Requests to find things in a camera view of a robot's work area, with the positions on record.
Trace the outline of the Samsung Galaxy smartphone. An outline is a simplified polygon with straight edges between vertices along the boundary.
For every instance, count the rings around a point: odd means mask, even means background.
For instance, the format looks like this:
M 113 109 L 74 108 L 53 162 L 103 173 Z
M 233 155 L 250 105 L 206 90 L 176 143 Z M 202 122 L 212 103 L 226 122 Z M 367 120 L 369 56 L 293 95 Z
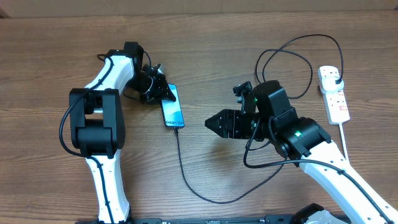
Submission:
M 174 84 L 169 84 L 169 89 L 173 93 L 175 101 L 162 100 L 164 124 L 167 128 L 184 128 L 185 123 L 177 87 Z

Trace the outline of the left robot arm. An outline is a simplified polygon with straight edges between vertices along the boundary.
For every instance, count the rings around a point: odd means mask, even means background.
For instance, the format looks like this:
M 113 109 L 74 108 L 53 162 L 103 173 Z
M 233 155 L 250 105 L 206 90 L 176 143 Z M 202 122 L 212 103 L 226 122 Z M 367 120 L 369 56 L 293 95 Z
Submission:
M 126 88 L 139 102 L 176 102 L 160 64 L 143 64 L 146 51 L 137 42 L 111 49 L 100 57 L 104 66 L 84 88 L 69 93 L 69 107 L 60 126 L 70 122 L 73 147 L 68 153 L 85 159 L 93 176 L 99 204 L 95 223 L 134 223 L 121 172 L 121 149 L 126 140 L 121 95 Z

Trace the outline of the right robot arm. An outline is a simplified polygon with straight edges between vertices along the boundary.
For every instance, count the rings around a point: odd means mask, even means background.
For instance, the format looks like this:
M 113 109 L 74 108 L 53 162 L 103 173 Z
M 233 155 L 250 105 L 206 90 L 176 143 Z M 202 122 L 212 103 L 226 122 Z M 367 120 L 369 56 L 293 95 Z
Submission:
M 277 80 L 233 88 L 240 110 L 224 109 L 205 121 L 222 138 L 268 140 L 283 157 L 319 183 L 353 223 L 397 223 L 390 206 L 353 169 L 331 136 L 312 118 L 298 117 Z

